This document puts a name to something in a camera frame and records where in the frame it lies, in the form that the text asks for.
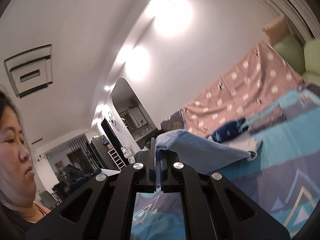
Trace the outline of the grey long sleeve shirt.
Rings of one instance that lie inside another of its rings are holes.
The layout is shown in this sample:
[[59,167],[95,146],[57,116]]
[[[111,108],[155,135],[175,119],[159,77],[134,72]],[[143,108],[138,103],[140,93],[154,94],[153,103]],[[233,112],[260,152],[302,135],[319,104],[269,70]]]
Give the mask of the grey long sleeve shirt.
[[246,137],[224,144],[194,135],[183,129],[166,132],[156,139],[156,152],[177,154],[180,162],[207,174],[229,164],[245,159],[252,161],[258,156],[262,141]]

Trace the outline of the black clothes pile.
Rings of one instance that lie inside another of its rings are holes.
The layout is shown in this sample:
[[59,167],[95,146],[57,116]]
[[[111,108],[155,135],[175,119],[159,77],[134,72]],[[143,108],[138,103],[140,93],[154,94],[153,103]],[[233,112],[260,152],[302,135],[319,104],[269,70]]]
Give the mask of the black clothes pile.
[[145,142],[145,146],[147,149],[150,149],[151,148],[151,139],[152,138],[157,138],[159,135],[165,133],[164,130],[160,129],[160,130],[157,130],[157,131],[153,131],[150,135],[147,136],[147,140]]

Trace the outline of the white shelf rack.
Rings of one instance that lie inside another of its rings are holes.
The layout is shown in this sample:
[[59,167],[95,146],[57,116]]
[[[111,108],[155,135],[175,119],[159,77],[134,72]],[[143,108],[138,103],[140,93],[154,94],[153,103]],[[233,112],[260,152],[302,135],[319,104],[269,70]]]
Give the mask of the white shelf rack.
[[106,152],[112,163],[116,166],[118,170],[122,170],[126,167],[126,164],[121,159],[120,155],[117,153],[117,151],[113,148]]

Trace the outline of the white plush toy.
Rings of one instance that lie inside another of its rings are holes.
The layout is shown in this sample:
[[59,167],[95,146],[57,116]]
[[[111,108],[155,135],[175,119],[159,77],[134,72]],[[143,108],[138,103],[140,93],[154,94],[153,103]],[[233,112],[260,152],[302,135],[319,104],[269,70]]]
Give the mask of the white plush toy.
[[132,157],[132,152],[126,146],[121,147],[121,151],[126,159],[130,159]]

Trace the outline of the blue patterned bed cover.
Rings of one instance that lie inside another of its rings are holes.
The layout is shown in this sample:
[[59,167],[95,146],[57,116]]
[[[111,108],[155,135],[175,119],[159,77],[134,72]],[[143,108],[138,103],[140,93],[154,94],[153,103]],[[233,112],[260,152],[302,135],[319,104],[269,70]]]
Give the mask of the blue patterned bed cover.
[[[257,158],[220,173],[297,239],[319,202],[319,87],[291,90],[276,105],[286,120],[253,136],[261,141]],[[185,239],[180,194],[137,194],[131,238]]]

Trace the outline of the navy star plush garment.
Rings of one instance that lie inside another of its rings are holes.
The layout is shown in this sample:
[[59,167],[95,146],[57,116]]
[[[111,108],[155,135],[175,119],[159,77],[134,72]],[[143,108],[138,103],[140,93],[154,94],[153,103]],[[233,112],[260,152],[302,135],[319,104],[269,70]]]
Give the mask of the navy star plush garment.
[[244,126],[245,122],[245,118],[229,121],[209,135],[207,139],[217,143],[233,140],[248,129],[248,125]]

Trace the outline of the dark patterned pillow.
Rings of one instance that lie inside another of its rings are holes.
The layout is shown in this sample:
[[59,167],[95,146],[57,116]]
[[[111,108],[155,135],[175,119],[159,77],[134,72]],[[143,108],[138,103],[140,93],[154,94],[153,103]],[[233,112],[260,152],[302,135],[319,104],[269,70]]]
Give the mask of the dark patterned pillow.
[[183,111],[179,109],[174,114],[166,118],[160,123],[160,128],[164,132],[175,131],[178,129],[184,129]]

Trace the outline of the folded floral patterned garment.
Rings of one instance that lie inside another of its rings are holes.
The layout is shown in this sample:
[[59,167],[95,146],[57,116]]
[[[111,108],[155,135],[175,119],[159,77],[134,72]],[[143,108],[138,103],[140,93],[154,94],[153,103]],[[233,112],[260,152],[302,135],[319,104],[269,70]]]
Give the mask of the folded floral patterned garment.
[[249,134],[255,134],[285,120],[286,115],[281,109],[280,104],[277,104],[272,111],[253,121],[248,127],[248,132]]

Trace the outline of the pink polka dot sheet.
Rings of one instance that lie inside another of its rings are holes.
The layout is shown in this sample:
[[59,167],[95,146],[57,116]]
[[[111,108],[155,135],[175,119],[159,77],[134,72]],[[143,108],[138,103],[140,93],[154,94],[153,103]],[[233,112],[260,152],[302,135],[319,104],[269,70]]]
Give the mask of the pink polka dot sheet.
[[261,41],[184,106],[185,129],[206,137],[229,121],[261,112],[288,90],[302,85],[302,77]]

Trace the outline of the ceiling air vent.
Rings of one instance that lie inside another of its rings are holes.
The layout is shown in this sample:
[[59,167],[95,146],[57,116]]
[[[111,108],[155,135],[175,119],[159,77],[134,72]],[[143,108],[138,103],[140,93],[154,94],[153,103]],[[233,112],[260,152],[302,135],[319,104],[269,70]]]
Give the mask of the ceiling air vent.
[[29,49],[4,60],[11,86],[23,98],[53,83],[52,45]]

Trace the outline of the far green pillow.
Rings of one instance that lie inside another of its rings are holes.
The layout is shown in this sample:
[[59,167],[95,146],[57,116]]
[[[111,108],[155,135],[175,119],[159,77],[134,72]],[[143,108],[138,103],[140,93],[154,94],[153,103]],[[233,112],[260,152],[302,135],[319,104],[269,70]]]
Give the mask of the far green pillow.
[[287,35],[272,47],[296,72],[305,72],[304,50],[294,36]]

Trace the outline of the green pillow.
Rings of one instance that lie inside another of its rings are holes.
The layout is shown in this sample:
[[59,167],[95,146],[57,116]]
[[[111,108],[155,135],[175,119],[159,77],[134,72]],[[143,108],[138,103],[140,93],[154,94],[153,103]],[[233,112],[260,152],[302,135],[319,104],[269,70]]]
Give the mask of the green pillow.
[[304,50],[294,36],[287,35],[272,47],[296,72],[305,72]]
[[308,41],[304,47],[305,71],[302,77],[305,81],[319,86],[319,38]]

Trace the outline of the near green pillow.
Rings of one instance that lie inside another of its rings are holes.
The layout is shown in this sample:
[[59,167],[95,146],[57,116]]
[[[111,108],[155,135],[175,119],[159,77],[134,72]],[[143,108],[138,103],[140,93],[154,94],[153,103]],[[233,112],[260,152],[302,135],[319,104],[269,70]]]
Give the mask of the near green pillow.
[[319,86],[319,38],[308,41],[304,47],[305,71],[302,77],[305,81]]

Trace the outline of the tan pillow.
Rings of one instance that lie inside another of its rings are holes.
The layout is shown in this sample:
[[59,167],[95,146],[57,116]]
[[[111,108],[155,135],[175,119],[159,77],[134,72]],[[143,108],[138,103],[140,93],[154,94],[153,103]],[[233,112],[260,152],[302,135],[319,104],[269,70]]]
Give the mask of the tan pillow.
[[279,42],[285,36],[290,35],[289,26],[284,15],[280,15],[278,18],[262,27],[262,31],[266,34],[271,45]]

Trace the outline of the beige curtain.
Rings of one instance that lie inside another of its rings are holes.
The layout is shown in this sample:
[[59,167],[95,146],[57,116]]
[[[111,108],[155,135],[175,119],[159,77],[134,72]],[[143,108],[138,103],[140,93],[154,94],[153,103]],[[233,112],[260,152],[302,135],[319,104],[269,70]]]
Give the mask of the beige curtain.
[[319,21],[306,0],[259,0],[274,16],[284,15],[290,32],[305,44],[319,38]]

